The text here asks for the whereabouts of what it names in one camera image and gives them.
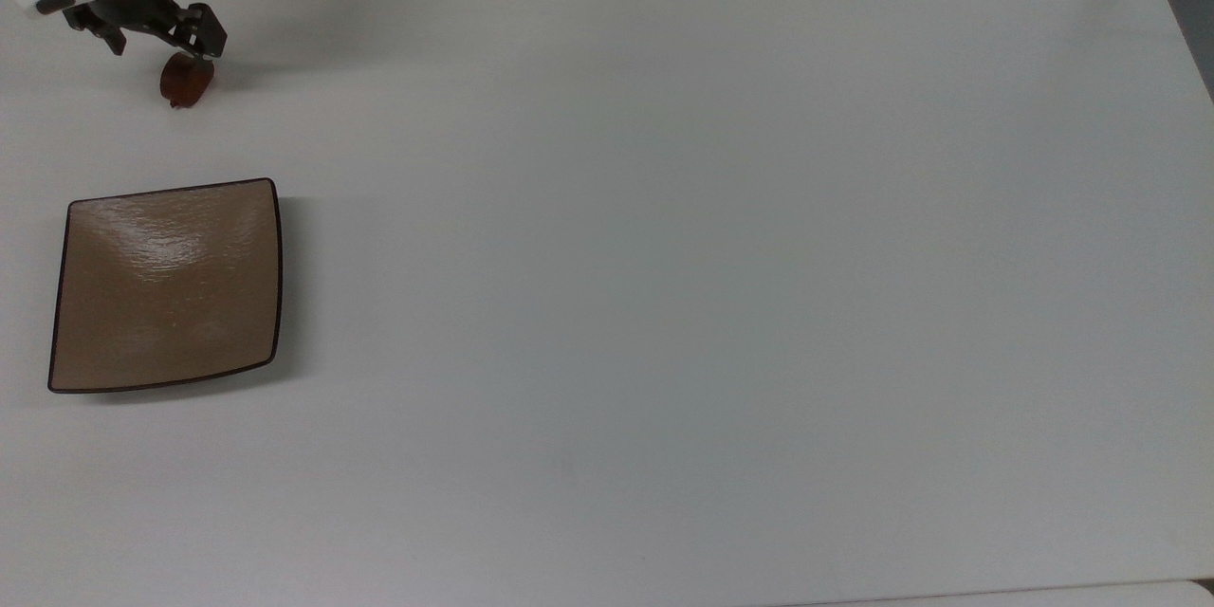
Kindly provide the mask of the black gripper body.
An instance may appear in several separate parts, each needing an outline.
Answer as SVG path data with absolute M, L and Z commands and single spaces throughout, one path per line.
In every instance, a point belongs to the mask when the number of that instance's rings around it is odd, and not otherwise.
M 175 24 L 180 8 L 174 0 L 96 0 L 66 8 L 64 18 L 76 32 L 91 33 L 93 25 L 104 23 L 124 33 L 143 33 L 176 45 Z

